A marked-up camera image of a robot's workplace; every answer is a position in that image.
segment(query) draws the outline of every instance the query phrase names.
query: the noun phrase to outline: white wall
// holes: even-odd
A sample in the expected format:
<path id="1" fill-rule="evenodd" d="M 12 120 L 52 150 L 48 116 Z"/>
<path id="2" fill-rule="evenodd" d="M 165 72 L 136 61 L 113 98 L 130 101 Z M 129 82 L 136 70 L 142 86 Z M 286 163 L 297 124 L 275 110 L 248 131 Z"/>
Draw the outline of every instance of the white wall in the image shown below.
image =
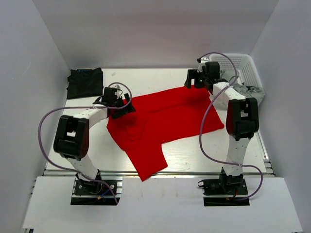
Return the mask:
<path id="1" fill-rule="evenodd" d="M 280 0 L 251 56 L 266 97 L 260 130 L 285 178 L 304 232 L 311 232 L 311 1 Z"/>
<path id="2" fill-rule="evenodd" d="M 189 67 L 249 54 L 278 0 L 34 0 L 70 68 Z"/>
<path id="3" fill-rule="evenodd" d="M 68 67 L 31 0 L 0 7 L 0 232 L 20 231 L 35 178 L 45 160 L 37 127 L 63 106 Z M 49 149 L 57 117 L 44 127 Z"/>

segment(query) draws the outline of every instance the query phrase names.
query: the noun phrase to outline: black garment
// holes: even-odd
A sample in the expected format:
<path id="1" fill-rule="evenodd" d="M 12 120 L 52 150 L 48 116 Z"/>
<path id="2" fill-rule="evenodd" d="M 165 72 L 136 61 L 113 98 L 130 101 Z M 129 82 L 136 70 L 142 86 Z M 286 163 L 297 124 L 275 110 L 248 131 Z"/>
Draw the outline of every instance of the black garment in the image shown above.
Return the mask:
<path id="1" fill-rule="evenodd" d="M 67 78 L 67 99 L 101 96 L 103 94 L 103 72 L 101 68 L 70 70 Z"/>

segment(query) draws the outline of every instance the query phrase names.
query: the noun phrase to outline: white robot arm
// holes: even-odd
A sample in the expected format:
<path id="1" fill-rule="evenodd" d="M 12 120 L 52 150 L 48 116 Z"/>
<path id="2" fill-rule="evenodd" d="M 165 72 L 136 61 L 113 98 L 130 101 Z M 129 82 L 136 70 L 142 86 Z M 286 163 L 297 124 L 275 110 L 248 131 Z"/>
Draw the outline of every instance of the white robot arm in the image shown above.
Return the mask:
<path id="1" fill-rule="evenodd" d="M 97 106 L 100 106 L 96 104 L 92 109 L 87 109 L 81 113 L 78 113 L 73 116 L 74 119 L 88 119 L 89 122 L 89 129 L 92 128 L 96 123 L 100 122 L 103 119 L 106 119 L 107 109 L 104 108 L 96 108 Z M 82 172 L 86 176 L 95 179 L 98 174 L 98 169 L 93 165 L 91 159 L 89 158 L 88 154 L 86 153 L 80 160 L 78 160 L 76 157 L 65 157 L 71 165 L 78 171 Z M 88 181 L 86 178 L 78 174 L 79 179 Z"/>
<path id="2" fill-rule="evenodd" d="M 112 116 L 112 118 L 118 118 L 135 111 L 130 102 L 130 96 L 128 94 L 124 96 L 127 101 L 126 104 L 120 97 L 119 86 L 115 88 L 105 87 L 104 95 L 95 100 L 93 108 L 84 110 L 74 116 L 62 115 L 59 119 L 53 149 L 67 159 L 75 170 L 80 171 L 76 176 L 90 193 L 98 193 L 101 184 L 90 181 L 85 176 L 93 180 L 101 180 L 101 174 L 87 154 L 89 130 L 101 120 L 106 119 L 108 115 Z M 111 112 L 103 108 L 103 105 L 113 107 L 115 110 Z"/>
<path id="3" fill-rule="evenodd" d="M 235 193 L 240 187 L 246 187 L 242 167 L 237 165 L 243 164 L 247 145 L 259 129 L 257 100 L 246 98 L 232 87 L 228 87 L 228 81 L 220 78 L 218 62 L 198 62 L 198 69 L 188 70 L 185 86 L 191 88 L 191 81 L 194 80 L 195 88 L 206 88 L 226 104 L 226 129 L 229 134 L 226 162 L 231 163 L 224 164 L 219 179 L 207 180 L 202 187 L 211 195 Z"/>

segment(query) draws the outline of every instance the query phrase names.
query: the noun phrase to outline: plastic basket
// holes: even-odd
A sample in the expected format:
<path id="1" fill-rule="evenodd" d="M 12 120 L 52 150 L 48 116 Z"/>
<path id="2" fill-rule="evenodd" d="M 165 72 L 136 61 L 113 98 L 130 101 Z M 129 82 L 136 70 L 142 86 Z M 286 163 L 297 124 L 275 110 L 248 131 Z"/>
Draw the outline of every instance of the plastic basket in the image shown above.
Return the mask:
<path id="1" fill-rule="evenodd" d="M 238 83 L 244 83 L 246 86 L 262 87 L 259 75 L 251 56 L 239 53 L 226 53 L 226 55 L 233 61 L 239 72 Z M 230 73 L 232 76 L 234 75 L 233 66 L 227 58 L 218 54 L 212 54 L 209 57 L 209 60 L 218 62 L 220 69 L 224 71 L 225 74 Z"/>

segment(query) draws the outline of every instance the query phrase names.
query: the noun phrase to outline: white tabletop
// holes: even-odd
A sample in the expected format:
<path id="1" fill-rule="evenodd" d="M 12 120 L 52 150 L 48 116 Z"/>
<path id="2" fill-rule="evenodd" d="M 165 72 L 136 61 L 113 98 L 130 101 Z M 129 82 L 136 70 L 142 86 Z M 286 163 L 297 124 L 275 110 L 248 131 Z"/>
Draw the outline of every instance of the white tabletop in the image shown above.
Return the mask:
<path id="1" fill-rule="evenodd" d="M 134 97 L 183 86 L 187 77 L 187 69 L 103 69 L 103 72 L 105 86 L 112 82 L 124 83 L 131 89 Z M 95 99 L 91 97 L 67 100 L 65 106 L 91 106 Z M 215 103 L 214 106 L 225 124 L 226 109 L 220 103 Z M 63 114 L 74 115 L 81 111 L 65 110 Z M 88 154 L 91 160 L 101 171 L 135 172 L 126 153 L 111 138 L 106 128 L 107 123 L 108 119 L 103 120 L 90 130 Z M 225 161 L 229 145 L 226 129 L 204 134 L 203 145 L 210 156 Z M 162 172 L 218 173 L 222 168 L 221 164 L 207 159 L 201 153 L 198 136 L 162 144 L 162 150 L 168 163 L 168 167 Z M 66 159 L 55 153 L 53 148 L 49 157 L 61 166 L 72 167 Z M 255 134 L 247 147 L 244 164 L 256 165 L 265 172 L 263 157 L 264 151 L 259 136 Z M 58 170 L 51 164 L 47 164 L 46 169 Z M 257 173 L 255 169 L 248 167 L 244 167 L 243 171 Z"/>
<path id="2" fill-rule="evenodd" d="M 70 205 L 75 177 L 38 177 L 23 228 L 35 233 L 290 233 L 301 225 L 283 178 L 264 178 L 249 206 L 204 207 L 201 178 L 124 178 L 117 206 Z M 259 178 L 245 178 L 249 193 Z"/>

